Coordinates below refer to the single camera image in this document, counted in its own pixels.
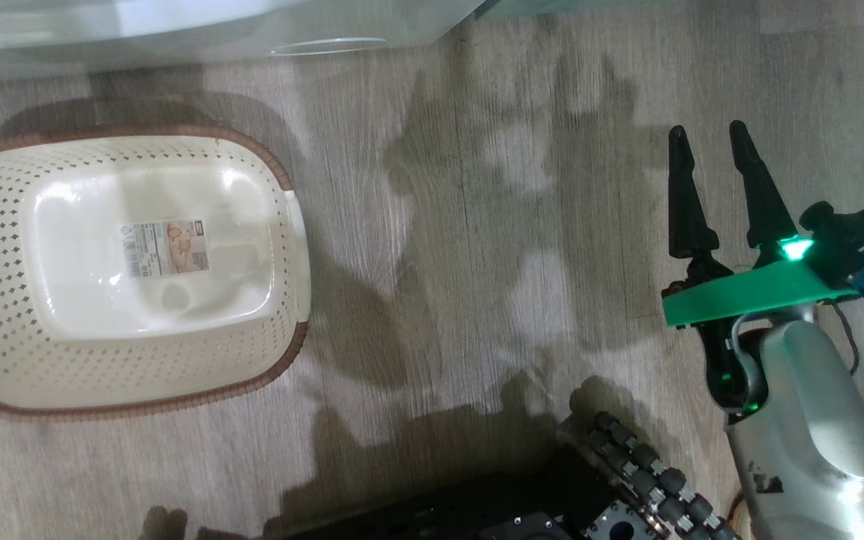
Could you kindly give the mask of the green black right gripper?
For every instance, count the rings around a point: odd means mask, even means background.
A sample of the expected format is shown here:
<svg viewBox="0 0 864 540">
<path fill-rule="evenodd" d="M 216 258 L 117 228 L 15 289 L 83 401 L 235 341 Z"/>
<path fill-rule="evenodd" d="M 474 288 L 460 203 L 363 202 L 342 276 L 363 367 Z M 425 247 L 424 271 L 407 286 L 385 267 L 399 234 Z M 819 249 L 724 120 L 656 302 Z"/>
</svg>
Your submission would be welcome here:
<svg viewBox="0 0 864 540">
<path fill-rule="evenodd" d="M 836 303 L 857 297 L 852 289 L 827 286 L 806 264 L 814 246 L 797 236 L 796 225 L 783 202 L 746 124 L 731 121 L 733 162 L 742 177 L 746 198 L 748 246 L 778 247 L 778 259 L 739 274 L 725 274 L 703 283 L 676 281 L 665 291 L 665 322 L 699 332 L 706 356 L 706 386 L 716 406 L 727 415 L 748 415 L 764 404 L 764 367 L 742 349 L 740 329 L 748 321 L 765 319 L 805 305 Z M 668 134 L 668 247 L 670 257 L 684 260 L 710 255 L 720 248 L 717 233 L 707 225 L 694 184 L 695 161 L 683 126 Z"/>
</svg>

